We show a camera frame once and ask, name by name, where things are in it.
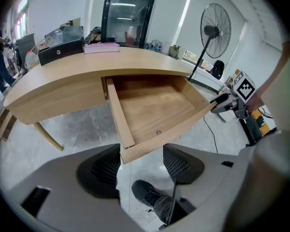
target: black bag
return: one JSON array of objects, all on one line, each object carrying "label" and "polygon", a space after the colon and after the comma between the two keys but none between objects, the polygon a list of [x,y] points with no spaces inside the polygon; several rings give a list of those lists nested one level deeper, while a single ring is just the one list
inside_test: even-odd
[{"label": "black bag", "polygon": [[216,79],[220,80],[222,77],[224,70],[224,63],[220,60],[217,60],[211,70],[211,75],[215,77]]}]

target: sneaker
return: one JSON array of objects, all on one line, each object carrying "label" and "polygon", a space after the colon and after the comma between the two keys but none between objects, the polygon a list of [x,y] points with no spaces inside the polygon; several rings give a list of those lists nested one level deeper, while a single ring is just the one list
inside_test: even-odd
[{"label": "sneaker", "polygon": [[154,207],[157,199],[162,196],[155,190],[152,184],[143,180],[135,181],[131,189],[135,198],[139,202],[152,208]]}]

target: small fridge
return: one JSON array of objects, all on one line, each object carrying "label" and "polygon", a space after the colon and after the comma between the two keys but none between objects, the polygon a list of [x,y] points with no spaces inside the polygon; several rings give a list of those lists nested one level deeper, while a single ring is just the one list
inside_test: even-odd
[{"label": "small fridge", "polygon": [[144,48],[155,0],[105,0],[101,41]]}]

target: tiled floor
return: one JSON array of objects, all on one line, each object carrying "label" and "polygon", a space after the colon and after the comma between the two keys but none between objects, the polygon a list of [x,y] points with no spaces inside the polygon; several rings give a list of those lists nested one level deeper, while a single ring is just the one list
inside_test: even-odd
[{"label": "tiled floor", "polygon": [[[208,99],[215,94],[207,89],[197,89]],[[208,113],[206,122],[216,137],[219,153],[237,155],[248,143],[238,121],[226,125],[220,116]],[[62,152],[52,147],[32,125],[17,121],[9,140],[0,144],[0,186],[3,191],[14,185],[39,168],[45,162],[64,155],[80,152],[89,148],[119,143],[109,104],[58,116],[42,121],[45,129],[64,146]],[[182,134],[172,143],[215,152],[214,138],[203,120],[197,122],[190,131]],[[157,189],[170,192],[173,182],[169,177],[162,159],[162,148],[132,163],[121,165],[117,174],[122,208],[146,231],[157,231],[162,225],[154,212],[139,203],[131,185],[137,179],[149,181]]]}]

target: curved desk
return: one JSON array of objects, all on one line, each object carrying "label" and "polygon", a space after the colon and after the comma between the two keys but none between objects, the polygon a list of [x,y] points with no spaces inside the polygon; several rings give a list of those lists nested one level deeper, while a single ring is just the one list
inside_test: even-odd
[{"label": "curved desk", "polygon": [[110,100],[118,134],[130,162],[179,136],[214,103],[183,77],[181,61],[156,52],[120,47],[120,52],[76,54],[28,72],[10,90],[4,106],[60,146],[39,121]]}]

